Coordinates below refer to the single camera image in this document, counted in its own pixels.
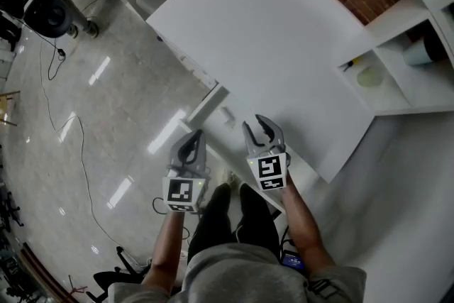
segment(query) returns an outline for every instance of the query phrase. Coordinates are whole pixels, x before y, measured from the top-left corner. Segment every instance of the wooden furniture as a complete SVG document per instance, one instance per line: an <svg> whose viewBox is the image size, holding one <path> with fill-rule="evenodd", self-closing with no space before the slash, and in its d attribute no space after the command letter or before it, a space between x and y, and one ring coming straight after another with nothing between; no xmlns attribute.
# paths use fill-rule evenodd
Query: wooden furniture
<svg viewBox="0 0 454 303"><path fill-rule="evenodd" d="M12 97L9 97L14 94L19 94L20 91L13 91L13 92L7 92L5 94L0 94L0 122L12 125L12 126L17 126L15 123L11 123L10 121L7 121L6 118L8 117L8 114L6 113L7 105L8 105L8 100L12 100Z"/></svg>

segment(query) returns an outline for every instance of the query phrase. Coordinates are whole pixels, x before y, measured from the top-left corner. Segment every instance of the black device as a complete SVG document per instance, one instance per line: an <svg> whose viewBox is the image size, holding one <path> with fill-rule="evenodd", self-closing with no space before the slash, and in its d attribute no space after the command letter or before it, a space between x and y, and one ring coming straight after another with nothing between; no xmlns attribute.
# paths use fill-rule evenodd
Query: black device
<svg viewBox="0 0 454 303"><path fill-rule="evenodd" d="M290 250L282 251L281 255L281 265L287 266L293 270L296 270L302 275L306 274L306 269L304 268L303 260L298 253Z"/></svg>

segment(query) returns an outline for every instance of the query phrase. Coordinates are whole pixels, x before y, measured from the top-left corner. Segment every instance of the forearm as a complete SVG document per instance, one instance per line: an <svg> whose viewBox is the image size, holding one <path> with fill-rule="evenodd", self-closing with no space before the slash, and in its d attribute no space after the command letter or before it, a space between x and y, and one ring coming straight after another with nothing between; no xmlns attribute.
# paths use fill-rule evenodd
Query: forearm
<svg viewBox="0 0 454 303"><path fill-rule="evenodd" d="M177 276L182 248L184 213L169 212L157 237L150 272L144 285L157 285L170 292Z"/></svg>
<svg viewBox="0 0 454 303"><path fill-rule="evenodd" d="M290 236L304 261L309 274L329 265L335 265L326 252L317 223L287 175L287 187L282 192Z"/></svg>

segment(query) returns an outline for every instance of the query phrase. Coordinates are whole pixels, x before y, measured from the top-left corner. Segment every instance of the white desk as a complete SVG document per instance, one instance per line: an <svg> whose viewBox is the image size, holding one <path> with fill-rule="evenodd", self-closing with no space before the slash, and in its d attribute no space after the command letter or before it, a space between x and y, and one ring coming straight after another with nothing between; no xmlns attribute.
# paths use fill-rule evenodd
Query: white desk
<svg viewBox="0 0 454 303"><path fill-rule="evenodd" d="M332 68L362 25L337 0L168 0L147 22L330 182L373 115Z"/></svg>

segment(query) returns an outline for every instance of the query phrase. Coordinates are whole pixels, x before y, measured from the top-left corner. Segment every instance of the marble floor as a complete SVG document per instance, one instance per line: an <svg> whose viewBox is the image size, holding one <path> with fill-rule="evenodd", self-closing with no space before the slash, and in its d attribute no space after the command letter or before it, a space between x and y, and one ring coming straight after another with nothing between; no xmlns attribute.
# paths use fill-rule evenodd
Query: marble floor
<svg viewBox="0 0 454 303"><path fill-rule="evenodd" d="M80 9L92 1L74 0ZM209 90L118 0L98 0L84 13L101 34L58 38L67 57L52 81L53 48L23 29L5 86L21 91L8 110L18 126L2 126L0 134L3 178L25 224L13 232L68 290L71 274L75 285L97 294L92 275L121 262L92 211L112 239L146 263L163 220L152 200L162 196L170 146L184 135L176 120ZM55 56L51 77L59 63ZM212 170L215 164L208 161ZM159 201L156 208L165 210ZM191 233L196 222L187 217Z"/></svg>

